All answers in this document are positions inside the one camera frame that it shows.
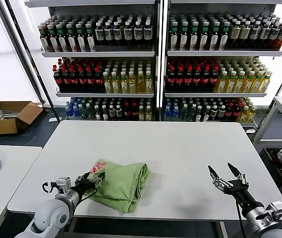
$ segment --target bottle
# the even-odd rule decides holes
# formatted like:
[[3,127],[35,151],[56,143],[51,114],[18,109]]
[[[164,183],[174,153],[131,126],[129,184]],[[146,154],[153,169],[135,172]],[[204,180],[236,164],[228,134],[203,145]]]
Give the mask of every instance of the bottle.
[[104,82],[105,82],[106,93],[112,93],[113,92],[113,86],[112,86],[112,82],[110,80],[110,77],[108,75],[108,72],[103,72],[103,78],[104,78]]
[[197,113],[196,113],[196,122],[201,121],[201,110],[202,110],[202,106],[198,106],[197,107]]
[[153,86],[152,86],[152,76],[150,71],[146,71],[146,93],[152,93],[153,92]]
[[244,106],[243,107],[243,111],[240,113],[240,115],[238,116],[236,121],[239,122],[239,123],[244,123],[245,119],[246,119],[246,116],[247,116],[248,110],[249,110],[249,107],[248,106]]
[[208,40],[208,27],[209,27],[209,22],[204,21],[203,22],[203,27],[202,27],[202,32],[200,33],[200,42],[199,42],[199,50],[204,51],[207,46],[207,40]]
[[219,26],[220,22],[215,21],[213,25],[212,32],[210,34],[210,41],[209,41],[209,50],[214,51],[216,49],[216,46],[218,45],[218,36],[219,36]]
[[170,33],[170,50],[174,51],[177,47],[177,21],[172,22],[171,33]]
[[254,120],[255,117],[255,112],[258,109],[257,106],[252,106],[251,110],[248,111],[247,115],[246,115],[246,119],[245,122],[246,123],[251,123]]
[[198,22],[194,21],[192,23],[192,29],[190,33],[190,42],[189,42],[189,50],[194,51],[197,47],[197,40],[198,40]]
[[187,27],[188,27],[188,22],[184,21],[182,23],[182,28],[180,33],[179,50],[181,51],[185,51],[187,48]]
[[261,83],[261,86],[260,86],[259,91],[258,91],[259,93],[265,93],[265,91],[268,88],[268,85],[270,83],[271,76],[272,76],[272,72],[268,71],[266,73],[266,75],[264,76],[264,80]]
[[142,105],[139,106],[139,121],[144,121],[144,108]]
[[219,38],[220,38],[220,40],[219,40],[219,50],[220,51],[223,51],[226,48],[226,42],[227,42],[227,39],[228,39],[228,36],[229,36],[229,34],[228,34],[229,27],[230,27],[230,22],[226,21],[224,23],[222,33],[219,36]]
[[234,85],[233,85],[233,93],[239,93],[240,92],[240,89],[241,89],[241,86],[242,86],[244,80],[245,80],[245,71],[240,71],[239,77],[235,78],[235,82],[234,82]]

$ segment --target yellow bottle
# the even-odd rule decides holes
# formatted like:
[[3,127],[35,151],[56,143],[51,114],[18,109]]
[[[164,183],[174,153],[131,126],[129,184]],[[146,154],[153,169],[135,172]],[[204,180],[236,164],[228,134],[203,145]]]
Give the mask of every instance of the yellow bottle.
[[125,71],[121,72],[121,87],[122,93],[129,93],[129,84],[127,83],[126,73]]
[[152,110],[151,110],[151,106],[146,106],[146,121],[151,121],[152,120]]
[[224,88],[225,88],[225,84],[226,84],[226,75],[227,75],[227,71],[222,71],[221,72],[221,76],[218,79],[217,85],[216,85],[216,92],[217,93],[223,93],[224,92]]
[[232,93],[235,78],[236,78],[236,71],[232,71],[230,76],[228,77],[228,80],[225,83],[225,88],[224,88],[225,93]]
[[135,93],[135,88],[136,88],[136,79],[134,77],[134,72],[130,71],[129,72],[129,79],[128,79],[128,84],[130,88],[130,93]]
[[146,93],[153,92],[153,82],[152,76],[150,71],[146,71]]
[[268,85],[270,83],[270,78],[272,76],[272,72],[271,71],[268,71],[264,77],[264,80],[260,86],[260,89],[259,89],[259,93],[265,93],[266,89],[268,88]]
[[257,106],[252,106],[252,109],[248,111],[248,114],[246,116],[245,122],[249,123],[252,122],[255,117],[255,111],[258,109]]
[[108,75],[108,72],[106,71],[103,72],[103,78],[104,78],[106,93],[113,93],[113,86],[110,77]]
[[239,93],[241,86],[245,80],[245,72],[240,71],[239,77],[236,77],[234,80],[234,85],[233,85],[233,93]]
[[143,77],[143,71],[138,71],[137,76],[137,92],[138,93],[146,93],[146,86]]
[[241,87],[241,93],[249,93],[250,92],[250,88],[252,86],[252,83],[254,81],[254,75],[255,72],[251,71],[249,72],[248,77],[244,80],[242,87]]
[[249,107],[248,106],[244,106],[243,107],[243,111],[237,117],[236,121],[239,122],[239,123],[244,123],[248,110],[249,110]]

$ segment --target folded green towel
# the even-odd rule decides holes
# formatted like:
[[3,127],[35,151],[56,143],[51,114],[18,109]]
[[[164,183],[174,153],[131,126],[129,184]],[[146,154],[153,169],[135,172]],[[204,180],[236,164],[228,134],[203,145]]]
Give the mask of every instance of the folded green towel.
[[90,199],[123,213],[134,212],[149,174],[147,165],[121,166],[99,160],[88,178],[93,179],[102,172],[105,172],[105,177]]

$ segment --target beverage bottle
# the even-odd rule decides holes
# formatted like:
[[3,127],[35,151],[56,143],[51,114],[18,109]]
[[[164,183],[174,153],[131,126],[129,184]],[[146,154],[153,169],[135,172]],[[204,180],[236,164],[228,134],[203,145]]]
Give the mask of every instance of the beverage bottle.
[[230,120],[233,112],[233,103],[229,103],[225,112],[225,120]]
[[245,80],[245,72],[240,71],[239,77],[235,77],[234,85],[233,85],[233,93],[239,93],[241,86]]
[[189,50],[194,51],[197,48],[198,41],[198,22],[194,21],[192,23],[192,29],[190,33]]
[[240,115],[237,117],[236,121],[239,123],[244,123],[246,116],[247,116],[247,112],[249,110],[248,106],[244,106],[243,107],[243,111],[240,113]]
[[174,51],[177,48],[177,21],[172,22],[171,33],[170,33],[170,50]]
[[251,110],[248,111],[245,119],[246,123],[251,123],[253,121],[257,109],[258,109],[257,106],[252,106]]
[[196,112],[196,120],[195,120],[196,122],[201,121],[201,110],[202,110],[202,106],[199,105],[197,107],[197,112]]
[[268,71],[266,73],[266,75],[264,76],[264,80],[261,83],[261,86],[260,86],[259,91],[258,91],[259,93],[265,93],[265,91],[268,88],[268,85],[270,83],[271,76],[272,76],[272,72]]
[[185,51],[187,48],[187,27],[188,27],[188,22],[184,21],[182,23],[182,28],[181,28],[181,33],[180,33],[179,49],[181,51]]
[[144,121],[144,108],[142,105],[139,106],[139,121]]
[[135,93],[135,88],[136,88],[136,79],[134,77],[134,72],[130,71],[129,72],[129,79],[128,79],[128,85],[130,88],[130,93]]
[[124,39],[125,43],[128,47],[133,46],[133,29],[130,26],[130,22],[125,22],[125,28],[124,28]]
[[211,34],[209,36],[209,50],[214,51],[217,48],[218,45],[218,36],[219,36],[219,26],[220,22],[215,21],[213,25],[213,29],[211,31]]
[[145,86],[143,71],[138,71],[137,92],[138,93],[146,93],[146,86]]
[[203,27],[202,27],[202,32],[200,33],[200,42],[199,42],[199,50],[204,51],[207,46],[207,40],[208,40],[208,27],[209,27],[209,22],[204,21],[203,22]]
[[223,121],[225,113],[226,113],[225,105],[219,106],[218,115],[217,115],[218,116],[218,120]]
[[104,78],[104,82],[105,82],[106,93],[112,93],[113,92],[113,86],[112,86],[112,82],[110,80],[110,77],[108,75],[108,72],[103,72],[103,78]]
[[276,38],[275,42],[274,42],[274,49],[279,49],[282,46],[282,26],[280,29],[280,32],[278,34],[278,37]]
[[232,44],[231,48],[236,48],[237,42],[238,42],[238,37],[241,31],[241,26],[240,26],[240,21],[236,21],[235,24],[231,27],[231,31],[229,34],[229,42],[230,44]]

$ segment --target bottle label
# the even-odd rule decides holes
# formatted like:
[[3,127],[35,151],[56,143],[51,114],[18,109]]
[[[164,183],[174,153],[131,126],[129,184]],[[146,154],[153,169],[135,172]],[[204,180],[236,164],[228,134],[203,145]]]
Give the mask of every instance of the bottle label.
[[105,40],[105,34],[103,29],[96,29],[96,38],[98,41],[104,41]]
[[152,27],[144,28],[144,40],[151,40],[153,37]]
[[280,32],[279,28],[271,28],[271,32],[268,38],[270,40],[275,40],[278,37],[279,32]]
[[191,51],[194,51],[196,49],[196,44],[197,44],[197,36],[193,35],[190,38],[190,48],[189,49]]
[[200,121],[201,115],[196,116],[196,121]]
[[237,82],[235,85],[234,93],[240,92],[241,86],[242,86],[242,82]]
[[210,47],[209,47],[210,51],[214,51],[215,50],[217,40],[218,40],[218,36],[215,35],[215,36],[211,37],[211,42],[210,42]]
[[79,36],[78,37],[78,42],[79,42],[79,46],[80,46],[81,52],[86,51],[85,41],[84,41],[83,37]]
[[105,29],[105,36],[107,41],[113,40],[113,30],[112,29]]
[[136,40],[143,39],[143,29],[142,28],[134,28],[134,38]]
[[73,37],[69,37],[68,40],[70,43],[71,51],[75,52],[76,51],[75,39]]
[[266,40],[270,34],[271,29],[262,28],[260,31],[259,38],[261,40]]
[[146,93],[151,93],[152,91],[152,82],[146,82]]
[[113,29],[113,36],[114,36],[114,39],[116,40],[116,41],[119,41],[119,40],[122,40],[122,34],[121,34],[121,29],[116,29],[116,28],[114,28]]
[[234,85],[234,82],[230,82],[228,84],[228,88],[226,89],[226,93],[232,93],[233,85]]
[[252,82],[247,82],[243,93],[249,93],[251,86],[252,86]]
[[122,93],[127,93],[126,82],[121,82],[122,85]]
[[57,40],[55,37],[51,37],[51,43],[53,45],[55,52],[58,52],[59,49],[58,49],[58,44],[57,44]]
[[219,50],[220,51],[223,51],[225,49],[227,39],[228,39],[227,35],[221,36],[221,40],[220,40],[220,44],[219,44]]
[[67,45],[66,45],[65,38],[59,37],[58,39],[59,39],[62,51],[67,52]]
[[89,36],[89,37],[88,37],[88,44],[89,44],[89,47],[90,47],[90,51],[91,51],[91,52],[96,51],[95,41],[94,41],[94,39],[93,39],[92,36]]
[[224,91],[224,87],[225,87],[225,82],[220,82],[218,93],[222,93]]
[[129,83],[130,85],[130,93],[135,93],[135,85],[134,83]]
[[180,50],[184,51],[186,49],[186,43],[187,43],[187,36],[181,36],[180,38]]
[[111,93],[110,83],[105,83],[105,88],[107,93]]
[[240,39],[248,39],[248,35],[250,33],[251,28],[241,28],[239,38]]
[[124,29],[124,38],[126,40],[133,40],[132,28]]
[[199,50],[200,51],[203,51],[205,49],[207,38],[208,38],[208,36],[206,36],[206,35],[201,36],[200,45],[199,45]]
[[252,89],[252,93],[257,93],[259,91],[260,85],[261,85],[261,82],[255,82],[254,87]]
[[170,50],[171,50],[171,51],[176,50],[176,44],[177,44],[177,36],[176,36],[176,35],[173,35],[173,36],[171,36],[171,38],[170,38]]
[[118,86],[117,86],[117,83],[116,83],[116,82],[113,82],[113,83],[112,83],[112,87],[113,87],[114,93],[118,93]]

